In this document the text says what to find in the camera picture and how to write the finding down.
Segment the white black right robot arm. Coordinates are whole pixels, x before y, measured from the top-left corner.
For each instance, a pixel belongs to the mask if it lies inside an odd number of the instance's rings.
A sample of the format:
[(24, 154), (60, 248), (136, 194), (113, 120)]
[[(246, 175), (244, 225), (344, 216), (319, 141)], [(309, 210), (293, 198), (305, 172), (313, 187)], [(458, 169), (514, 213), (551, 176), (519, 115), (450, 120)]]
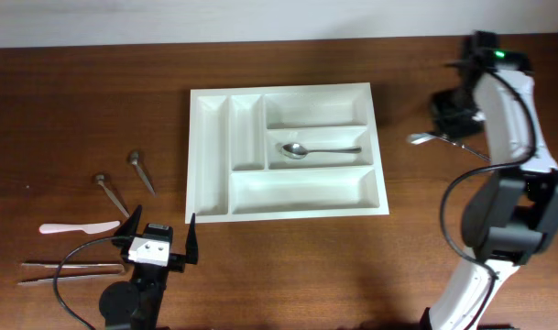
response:
[(463, 247), (439, 213), (443, 238), (461, 261), (441, 298), (423, 312), (422, 329), (479, 328), (499, 288), (558, 232), (558, 164), (542, 136), (528, 56), (502, 49), (496, 33), (476, 31), (452, 65), (460, 83), (432, 95), (434, 130), (426, 137), (461, 147), (462, 138), (484, 132), (489, 154), (486, 167), (449, 184), (441, 209), (458, 184), (488, 178), (464, 209)]

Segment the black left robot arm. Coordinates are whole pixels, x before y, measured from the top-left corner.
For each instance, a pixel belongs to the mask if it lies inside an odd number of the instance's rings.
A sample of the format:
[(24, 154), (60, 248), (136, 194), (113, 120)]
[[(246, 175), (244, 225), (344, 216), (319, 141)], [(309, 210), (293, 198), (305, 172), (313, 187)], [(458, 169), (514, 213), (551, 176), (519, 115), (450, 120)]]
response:
[(183, 273), (188, 264), (196, 265), (199, 260), (194, 216), (185, 252), (177, 254), (170, 251), (172, 227), (148, 224), (141, 234), (137, 232), (141, 213), (138, 206), (115, 231), (113, 245), (133, 271), (129, 280), (111, 284), (100, 297), (99, 311), (107, 329), (155, 329), (169, 274)]

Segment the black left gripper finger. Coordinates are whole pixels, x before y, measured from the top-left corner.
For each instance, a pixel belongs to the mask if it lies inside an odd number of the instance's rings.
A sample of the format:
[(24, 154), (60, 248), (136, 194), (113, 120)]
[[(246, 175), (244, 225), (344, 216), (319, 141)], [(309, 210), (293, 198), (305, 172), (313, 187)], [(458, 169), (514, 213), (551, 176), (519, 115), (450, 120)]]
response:
[(197, 265), (199, 261), (199, 246), (196, 234), (196, 213), (191, 215), (188, 234), (185, 243), (185, 262)]
[(134, 212), (125, 222), (120, 225), (114, 232), (115, 237), (133, 237), (137, 233), (137, 228), (142, 214), (142, 206), (139, 204)]

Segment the metal spoon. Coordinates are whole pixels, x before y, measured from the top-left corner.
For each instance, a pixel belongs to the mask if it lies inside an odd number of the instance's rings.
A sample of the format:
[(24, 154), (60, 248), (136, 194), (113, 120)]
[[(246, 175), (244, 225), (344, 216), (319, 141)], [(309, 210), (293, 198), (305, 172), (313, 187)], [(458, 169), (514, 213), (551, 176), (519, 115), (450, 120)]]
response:
[(280, 147), (281, 153), (292, 159), (302, 160), (312, 153), (342, 153), (342, 154), (358, 154), (362, 151), (361, 147), (351, 148), (331, 148), (331, 149), (307, 149), (299, 143), (289, 143)]
[(450, 144), (452, 146), (458, 147), (462, 150), (465, 150), (477, 157), (479, 157), (480, 159), (486, 161), (486, 162), (490, 162), (490, 157), (474, 150), (473, 148), (470, 148), (469, 146), (467, 146), (466, 144), (464, 144), (463, 142), (457, 140), (457, 139), (452, 139), (450, 137), (448, 137), (445, 134), (437, 134), (435, 132), (422, 132), (422, 133), (414, 133), (414, 134), (410, 134), (407, 137), (407, 142), (410, 143), (411, 145), (420, 145), (432, 140), (440, 140), (444, 143)]

